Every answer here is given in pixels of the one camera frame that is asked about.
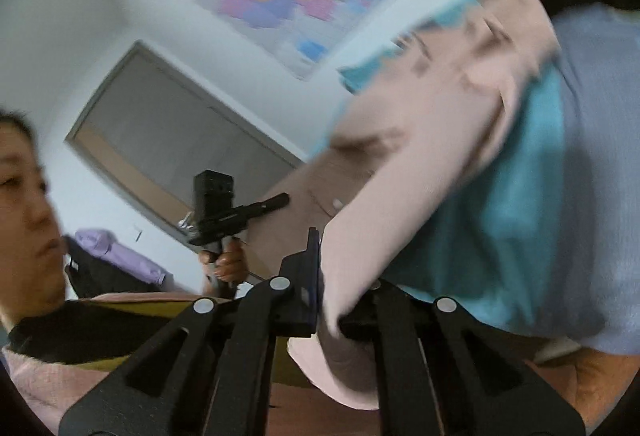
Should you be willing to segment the person's left hand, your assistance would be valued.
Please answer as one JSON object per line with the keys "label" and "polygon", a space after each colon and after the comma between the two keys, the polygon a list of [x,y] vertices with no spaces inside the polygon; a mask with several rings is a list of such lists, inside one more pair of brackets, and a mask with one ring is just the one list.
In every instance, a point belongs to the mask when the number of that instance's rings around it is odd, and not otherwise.
{"label": "person's left hand", "polygon": [[247,268],[243,243],[238,238],[232,238],[221,255],[216,256],[206,250],[199,252],[198,261],[203,266],[202,293],[204,295],[218,295],[214,290],[212,279],[229,284],[240,284],[250,274]]}

